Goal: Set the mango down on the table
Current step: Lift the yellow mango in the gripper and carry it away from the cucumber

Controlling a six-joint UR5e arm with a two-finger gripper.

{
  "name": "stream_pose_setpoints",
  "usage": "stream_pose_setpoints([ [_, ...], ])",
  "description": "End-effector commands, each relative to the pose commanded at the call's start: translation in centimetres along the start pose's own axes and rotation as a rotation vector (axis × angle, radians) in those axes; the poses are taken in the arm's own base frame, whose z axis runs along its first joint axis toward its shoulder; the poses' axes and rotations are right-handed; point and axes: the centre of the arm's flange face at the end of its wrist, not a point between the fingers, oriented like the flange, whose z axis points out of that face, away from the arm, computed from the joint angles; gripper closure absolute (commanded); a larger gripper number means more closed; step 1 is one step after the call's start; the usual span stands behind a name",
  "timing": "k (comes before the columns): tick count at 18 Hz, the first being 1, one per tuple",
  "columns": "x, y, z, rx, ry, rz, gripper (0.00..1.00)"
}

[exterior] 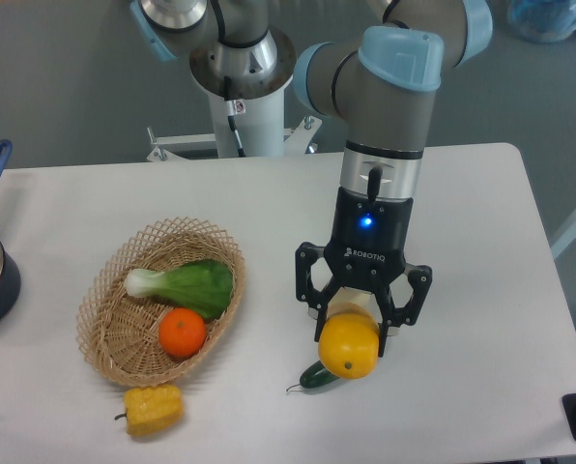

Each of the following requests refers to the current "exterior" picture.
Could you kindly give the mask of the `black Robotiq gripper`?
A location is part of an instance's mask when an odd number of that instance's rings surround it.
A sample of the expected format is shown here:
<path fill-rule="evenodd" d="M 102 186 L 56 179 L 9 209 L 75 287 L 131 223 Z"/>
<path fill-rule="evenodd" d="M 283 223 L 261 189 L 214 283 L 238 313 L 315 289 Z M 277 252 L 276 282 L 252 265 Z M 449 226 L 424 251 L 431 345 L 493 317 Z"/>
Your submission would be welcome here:
<path fill-rule="evenodd" d="M 316 312 L 316 342 L 327 322 L 330 301 L 341 287 L 374 295 L 382 317 L 379 358 L 385 354 L 391 329 L 417 322 L 432 284 L 433 270 L 427 265 L 406 265 L 404 246 L 412 209 L 411 198 L 369 202 L 367 197 L 345 188 L 338 190 L 330 241 L 326 246 L 303 242 L 295 251 L 296 298 Z M 322 290 L 315 288 L 311 272 L 320 259 L 331 271 Z M 403 306 L 396 306 L 391 283 L 402 273 L 412 294 Z"/>

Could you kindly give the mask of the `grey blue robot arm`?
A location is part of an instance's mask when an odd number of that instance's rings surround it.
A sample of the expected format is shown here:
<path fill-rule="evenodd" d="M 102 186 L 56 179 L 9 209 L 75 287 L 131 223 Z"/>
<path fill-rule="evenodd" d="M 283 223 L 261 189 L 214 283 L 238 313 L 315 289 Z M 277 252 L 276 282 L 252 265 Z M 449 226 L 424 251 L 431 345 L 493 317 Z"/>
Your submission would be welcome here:
<path fill-rule="evenodd" d="M 346 43 L 297 53 L 264 1 L 134 1 L 163 60 L 188 59 L 208 96 L 223 158 L 284 151 L 283 92 L 347 125 L 331 238 L 296 252 L 296 295 L 319 327 L 343 288 L 373 295 L 380 338 L 413 325 L 432 280 L 404 246 L 443 72 L 480 53 L 493 20 L 484 1 L 375 1 L 380 21 Z"/>

